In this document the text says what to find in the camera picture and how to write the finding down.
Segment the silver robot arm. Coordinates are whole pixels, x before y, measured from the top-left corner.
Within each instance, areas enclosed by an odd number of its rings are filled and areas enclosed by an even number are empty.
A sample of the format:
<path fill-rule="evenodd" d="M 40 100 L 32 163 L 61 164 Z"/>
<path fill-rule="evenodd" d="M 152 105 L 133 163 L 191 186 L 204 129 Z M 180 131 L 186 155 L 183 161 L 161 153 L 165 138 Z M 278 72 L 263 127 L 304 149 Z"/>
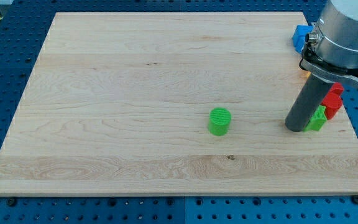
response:
<path fill-rule="evenodd" d="M 303 131 L 335 83 L 358 88 L 358 0 L 328 0 L 305 35 L 299 66 L 311 75 L 285 118 Z"/>

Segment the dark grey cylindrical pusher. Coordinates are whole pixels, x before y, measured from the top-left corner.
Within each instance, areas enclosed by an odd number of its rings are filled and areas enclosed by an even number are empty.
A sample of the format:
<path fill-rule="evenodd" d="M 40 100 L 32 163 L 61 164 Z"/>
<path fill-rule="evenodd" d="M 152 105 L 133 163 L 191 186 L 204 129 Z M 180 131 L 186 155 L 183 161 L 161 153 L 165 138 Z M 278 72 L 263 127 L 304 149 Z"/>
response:
<path fill-rule="evenodd" d="M 311 74 L 285 118 L 285 126 L 294 132 L 304 130 L 333 84 Z"/>

